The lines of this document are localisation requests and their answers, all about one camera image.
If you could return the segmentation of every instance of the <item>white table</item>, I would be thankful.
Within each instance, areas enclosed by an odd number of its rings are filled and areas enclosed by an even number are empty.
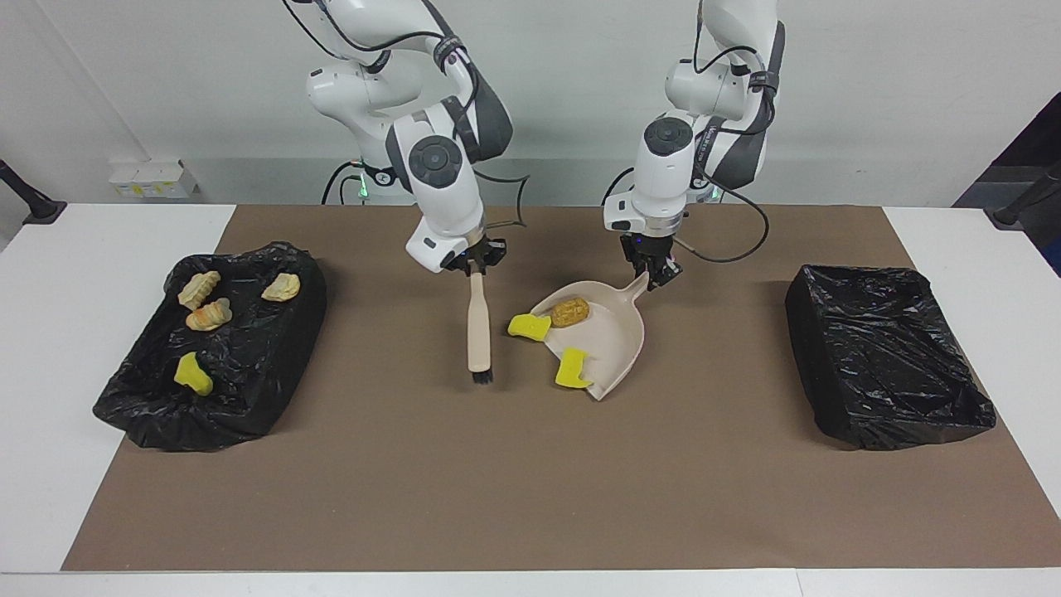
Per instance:
[[[1049,596],[1061,568],[60,574],[122,433],[90,409],[181,257],[232,206],[70,205],[0,252],[0,595]],[[1061,280],[978,210],[888,208],[1056,511]],[[115,254],[129,254],[114,259]]]

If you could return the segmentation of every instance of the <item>beige dustpan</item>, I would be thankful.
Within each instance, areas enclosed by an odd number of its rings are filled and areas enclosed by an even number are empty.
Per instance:
[[[556,358],[569,347],[589,353],[581,379],[593,383],[586,391],[594,400],[604,400],[619,386],[641,354],[645,324],[633,302],[647,287],[647,273],[622,289],[599,281],[576,281],[550,294],[530,311],[535,316],[547,316],[553,305],[576,296],[590,304],[589,319],[570,328],[551,329],[545,346]]]

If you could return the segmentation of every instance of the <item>black plastic bag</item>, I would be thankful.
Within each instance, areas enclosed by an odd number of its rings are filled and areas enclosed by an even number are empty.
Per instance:
[[[221,282],[206,302],[227,297],[232,321],[193,332],[185,326],[190,312],[177,303],[177,293],[193,274],[210,269]],[[281,271],[298,275],[298,294],[286,303],[263,301],[262,289]],[[137,445],[163,451],[212,451],[268,434],[298,386],[324,321],[325,279],[316,261],[286,242],[242,254],[192,254],[173,267],[164,291],[92,412]],[[208,397],[173,381],[177,362],[191,352],[213,380]]]
[[[994,406],[918,271],[803,265],[785,310],[803,389],[825,435],[900,450],[994,427]]]

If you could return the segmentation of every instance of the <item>hand brush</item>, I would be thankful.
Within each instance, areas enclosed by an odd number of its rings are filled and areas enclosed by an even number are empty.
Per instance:
[[[490,370],[490,311],[486,306],[486,294],[483,292],[483,271],[473,271],[471,280],[471,298],[468,302],[468,371],[475,384],[490,384],[493,372]]]

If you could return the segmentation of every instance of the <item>brush bristles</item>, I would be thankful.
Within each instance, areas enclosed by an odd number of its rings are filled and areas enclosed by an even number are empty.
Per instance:
[[[487,384],[492,384],[493,383],[493,370],[492,369],[488,369],[486,371],[480,371],[480,372],[474,372],[473,371],[471,373],[471,380],[475,384],[480,384],[482,386],[486,386]]]

